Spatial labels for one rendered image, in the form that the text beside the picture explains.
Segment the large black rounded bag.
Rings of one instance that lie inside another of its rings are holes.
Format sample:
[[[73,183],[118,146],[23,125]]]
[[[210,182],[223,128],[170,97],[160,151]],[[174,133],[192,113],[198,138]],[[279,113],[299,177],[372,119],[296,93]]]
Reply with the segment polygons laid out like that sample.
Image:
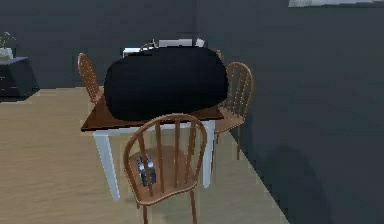
[[[199,111],[224,101],[227,92],[225,65],[201,47],[133,53],[112,63],[104,82],[108,109],[126,121]]]

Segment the brown wooden spindle chair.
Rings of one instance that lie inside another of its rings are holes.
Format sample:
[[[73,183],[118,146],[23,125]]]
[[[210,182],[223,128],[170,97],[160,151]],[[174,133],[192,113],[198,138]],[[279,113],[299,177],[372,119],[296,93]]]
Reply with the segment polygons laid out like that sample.
[[[175,124],[175,142],[164,145],[161,124],[169,122]],[[124,172],[137,208],[142,208],[143,224],[149,224],[149,206],[186,192],[190,195],[193,224],[198,224],[194,189],[198,184],[206,145],[207,132],[202,122],[182,113],[154,118],[131,136],[123,155]],[[136,159],[141,156],[144,165],[147,165],[147,155],[155,166],[156,183],[148,180],[148,185],[144,187],[138,175]]]
[[[219,142],[221,133],[237,129],[236,158],[240,158],[241,125],[252,101],[254,92],[254,78],[250,68],[242,62],[231,62],[226,67],[229,81],[227,98],[219,104],[219,110],[224,118],[215,121],[214,143]]]
[[[85,53],[80,53],[77,59],[79,76],[89,95],[90,102],[96,104],[102,97],[93,64]]]

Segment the white flat box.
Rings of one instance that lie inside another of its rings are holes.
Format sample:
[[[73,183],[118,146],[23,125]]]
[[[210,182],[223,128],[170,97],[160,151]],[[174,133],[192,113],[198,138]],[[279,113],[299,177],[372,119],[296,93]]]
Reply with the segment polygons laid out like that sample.
[[[172,39],[172,40],[159,40],[158,47],[190,47],[193,46],[192,39]]]

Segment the small silver black toaster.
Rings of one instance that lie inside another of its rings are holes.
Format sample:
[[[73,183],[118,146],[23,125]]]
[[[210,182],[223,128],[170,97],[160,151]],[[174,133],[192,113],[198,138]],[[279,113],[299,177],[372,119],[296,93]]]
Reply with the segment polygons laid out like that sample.
[[[156,171],[154,163],[149,155],[147,155],[147,165],[144,165],[144,161],[141,156],[138,156],[136,159],[138,175],[142,182],[142,185],[146,187],[148,185],[148,180],[152,184],[156,183]]]

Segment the brown table with white legs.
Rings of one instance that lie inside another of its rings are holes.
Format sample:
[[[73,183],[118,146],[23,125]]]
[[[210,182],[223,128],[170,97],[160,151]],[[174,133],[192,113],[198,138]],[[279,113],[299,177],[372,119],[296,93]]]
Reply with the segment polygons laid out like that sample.
[[[208,188],[211,183],[211,162],[214,145],[215,122],[217,120],[222,120],[224,116],[217,106],[192,112],[191,115],[195,116],[202,122],[207,132],[207,145],[205,147],[202,164],[202,184],[205,188]],[[120,192],[109,137],[116,134],[134,133],[145,123],[146,120],[124,121],[116,119],[109,111],[106,105],[105,97],[102,96],[81,127],[82,132],[93,133],[100,161],[109,186],[109,191],[114,201],[118,201],[120,199]]]

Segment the white framed window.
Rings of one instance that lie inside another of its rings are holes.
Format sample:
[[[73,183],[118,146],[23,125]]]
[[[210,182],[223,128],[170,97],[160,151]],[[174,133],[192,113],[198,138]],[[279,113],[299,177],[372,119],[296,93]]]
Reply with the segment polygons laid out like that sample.
[[[357,6],[363,4],[370,6],[376,3],[384,3],[384,0],[288,0],[288,7]]]

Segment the dark grey chest of drawers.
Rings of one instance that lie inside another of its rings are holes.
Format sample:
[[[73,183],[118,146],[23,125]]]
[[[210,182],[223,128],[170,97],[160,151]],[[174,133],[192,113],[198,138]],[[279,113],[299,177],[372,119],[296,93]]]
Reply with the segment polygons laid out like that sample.
[[[39,90],[27,57],[0,61],[0,97],[29,97]]]

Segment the green plant in white pot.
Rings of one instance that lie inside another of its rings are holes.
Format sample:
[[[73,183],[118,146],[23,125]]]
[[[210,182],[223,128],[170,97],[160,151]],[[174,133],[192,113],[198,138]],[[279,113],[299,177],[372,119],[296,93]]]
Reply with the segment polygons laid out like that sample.
[[[0,61],[8,61],[13,58],[12,49],[7,46],[9,40],[16,41],[16,38],[7,31],[0,35]]]

